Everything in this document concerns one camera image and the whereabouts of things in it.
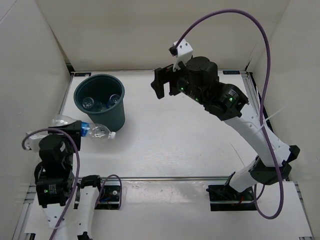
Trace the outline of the clear bottle blue label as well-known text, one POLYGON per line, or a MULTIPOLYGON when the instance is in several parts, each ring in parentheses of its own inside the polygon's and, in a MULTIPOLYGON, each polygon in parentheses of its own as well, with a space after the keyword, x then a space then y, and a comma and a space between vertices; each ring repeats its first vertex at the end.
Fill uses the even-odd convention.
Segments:
POLYGON ((109 109, 111 107, 113 107, 115 104, 117 104, 117 102, 120 100, 120 95, 118 94, 112 94, 109 98, 109 100, 107 101, 106 107, 109 109))
MULTIPOLYGON (((65 115, 57 115, 51 122, 52 127, 66 126, 75 123, 77 120, 65 115)), ((116 137, 116 132, 110 131, 105 125, 99 123, 90 123, 80 121, 81 137, 90 138, 95 141, 113 140, 116 137)))

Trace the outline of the clear unlabelled plastic bottle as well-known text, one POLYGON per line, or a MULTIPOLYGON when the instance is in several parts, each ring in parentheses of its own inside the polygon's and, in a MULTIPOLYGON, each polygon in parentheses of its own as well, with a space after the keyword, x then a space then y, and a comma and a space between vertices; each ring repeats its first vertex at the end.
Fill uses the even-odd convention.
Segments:
POLYGON ((103 109, 103 104, 92 97, 85 97, 82 100, 82 107, 87 111, 100 112, 103 109))

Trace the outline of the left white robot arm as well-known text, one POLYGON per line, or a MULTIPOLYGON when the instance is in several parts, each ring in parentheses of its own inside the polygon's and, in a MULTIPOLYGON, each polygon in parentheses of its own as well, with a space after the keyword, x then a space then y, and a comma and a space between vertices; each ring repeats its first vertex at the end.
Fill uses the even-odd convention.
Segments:
POLYGON ((78 179, 73 169, 79 157, 83 124, 77 120, 48 128, 39 142, 41 162, 34 171, 38 203, 53 229, 51 240, 90 240, 96 200, 105 188, 99 175, 78 179))

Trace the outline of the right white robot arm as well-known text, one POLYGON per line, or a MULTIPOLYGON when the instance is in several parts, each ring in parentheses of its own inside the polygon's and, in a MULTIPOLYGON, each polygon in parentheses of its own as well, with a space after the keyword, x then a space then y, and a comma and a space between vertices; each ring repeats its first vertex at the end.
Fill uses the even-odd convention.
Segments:
POLYGON ((289 163, 298 158, 299 147, 282 142, 270 129, 266 129, 265 136, 247 96, 236 85, 219 80, 214 62, 198 56, 191 58, 186 66, 182 63, 179 66, 180 69, 173 65, 155 69, 151 87, 157 98, 165 96, 164 85, 169 84, 171 96, 187 95, 237 131, 257 153, 254 161, 228 178, 224 188, 226 197, 236 200, 257 183, 273 185, 278 182, 276 168, 282 179, 287 178, 292 169, 289 163))

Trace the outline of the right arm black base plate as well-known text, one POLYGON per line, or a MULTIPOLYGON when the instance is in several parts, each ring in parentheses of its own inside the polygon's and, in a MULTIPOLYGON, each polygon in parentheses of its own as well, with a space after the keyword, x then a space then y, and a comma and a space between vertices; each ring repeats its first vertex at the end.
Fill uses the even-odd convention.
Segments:
POLYGON ((209 185, 210 210, 212 212, 256 211, 254 191, 248 187, 243 192, 237 192, 224 184, 209 185))

